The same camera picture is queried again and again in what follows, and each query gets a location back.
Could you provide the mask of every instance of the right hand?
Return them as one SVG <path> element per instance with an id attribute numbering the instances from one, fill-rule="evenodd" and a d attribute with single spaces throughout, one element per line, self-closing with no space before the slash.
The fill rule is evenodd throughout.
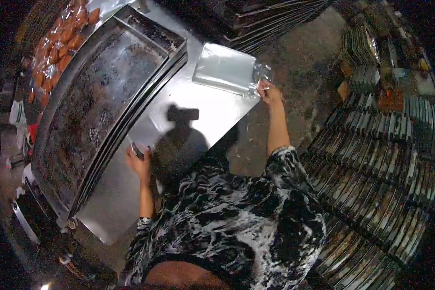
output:
<path id="1" fill-rule="evenodd" d="M 258 93 L 262 100 L 271 107 L 274 103 L 282 102 L 282 92 L 270 82 L 262 80 L 258 86 Z"/>
<path id="2" fill-rule="evenodd" d="M 148 186 L 151 177 L 151 151 L 145 147 L 143 155 L 144 158 L 141 160 L 132 150 L 130 144 L 126 148 L 126 165 L 139 176 L 142 186 Z"/>

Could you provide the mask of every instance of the black and white patterned shirt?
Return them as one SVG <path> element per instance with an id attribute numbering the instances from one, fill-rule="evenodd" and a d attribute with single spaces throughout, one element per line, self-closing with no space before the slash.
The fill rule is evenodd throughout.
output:
<path id="1" fill-rule="evenodd" d="M 206 155 L 164 193 L 157 218 L 141 217 L 122 284 L 140 284 L 164 261 L 213 272 L 237 289 L 296 289 L 326 235 L 323 213 L 293 147 L 269 157 L 264 174 L 229 172 Z"/>

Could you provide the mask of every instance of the concrete floor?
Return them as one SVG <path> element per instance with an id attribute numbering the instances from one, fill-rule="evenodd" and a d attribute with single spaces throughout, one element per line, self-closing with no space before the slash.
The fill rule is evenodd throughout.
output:
<path id="1" fill-rule="evenodd" d="M 317 19 L 296 27 L 278 41 L 267 47 L 259 59 L 272 67 L 275 83 L 282 89 L 290 140 L 293 146 L 305 148 L 314 138 L 319 125 L 327 118 L 340 96 L 332 91 L 336 77 L 330 67 L 335 63 L 341 46 L 341 32 L 345 21 L 333 8 L 328 8 Z M 228 160 L 235 174 L 258 176 L 266 163 L 266 138 L 268 113 L 260 102 L 248 114 L 247 132 L 234 145 Z M 16 195 L 21 184 L 22 168 L 11 174 L 7 172 L 5 160 L 13 154 L 12 134 L 2 139 L 0 168 L 0 201 Z M 130 241 L 135 235 L 135 226 L 112 246 L 106 246 L 83 226 L 75 236 L 84 246 L 83 255 L 120 272 Z"/>

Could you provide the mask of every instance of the stacked trays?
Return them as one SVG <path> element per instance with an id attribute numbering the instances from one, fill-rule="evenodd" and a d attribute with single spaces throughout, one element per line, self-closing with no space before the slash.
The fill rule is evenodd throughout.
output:
<path id="1" fill-rule="evenodd" d="M 32 159 L 37 182 L 61 219 L 83 205 L 128 120 L 183 59 L 185 39 L 130 6 L 80 48 L 52 91 Z"/>
<path id="2" fill-rule="evenodd" d="M 341 55 L 351 66 L 380 64 L 375 39 L 366 24 L 347 29 L 342 35 Z"/>
<path id="3" fill-rule="evenodd" d="M 333 289 L 392 289 L 400 267 L 336 217 L 326 215 L 326 245 L 314 269 Z"/>
<path id="4" fill-rule="evenodd" d="M 435 103 L 416 96 L 404 99 L 403 111 L 413 121 L 418 148 L 435 159 Z"/>
<path id="5" fill-rule="evenodd" d="M 219 43 L 248 54 L 258 53 L 264 44 L 314 19 L 330 5 L 329 0 L 199 2 L 223 25 Z"/>
<path id="6" fill-rule="evenodd" d="M 361 65 L 353 69 L 350 77 L 350 89 L 361 93 L 371 93 L 377 88 L 380 74 L 375 65 Z"/>
<path id="7" fill-rule="evenodd" d="M 421 115 L 411 111 L 381 113 L 372 94 L 353 93 L 301 156 L 328 212 L 316 270 L 333 289 L 391 289 L 416 254 L 435 207 L 435 162 L 414 142 Z"/>

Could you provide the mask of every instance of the clear plastic sheet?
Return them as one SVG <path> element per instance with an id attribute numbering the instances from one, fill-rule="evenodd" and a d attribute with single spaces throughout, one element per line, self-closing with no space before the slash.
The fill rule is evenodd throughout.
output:
<path id="1" fill-rule="evenodd" d="M 71 0 L 34 49 L 29 102 L 38 102 L 44 109 L 51 90 L 85 40 L 117 10 L 134 2 L 142 8 L 142 0 Z"/>
<path id="2" fill-rule="evenodd" d="M 195 67 L 192 82 L 248 94 L 256 58 L 228 47 L 205 43 Z"/>
<path id="3" fill-rule="evenodd" d="M 271 67 L 265 64 L 261 64 L 256 61 L 253 66 L 253 76 L 249 85 L 248 93 L 245 94 L 247 97 L 261 97 L 258 93 L 258 87 L 261 81 L 268 81 L 270 83 L 274 80 L 274 75 L 272 73 Z"/>

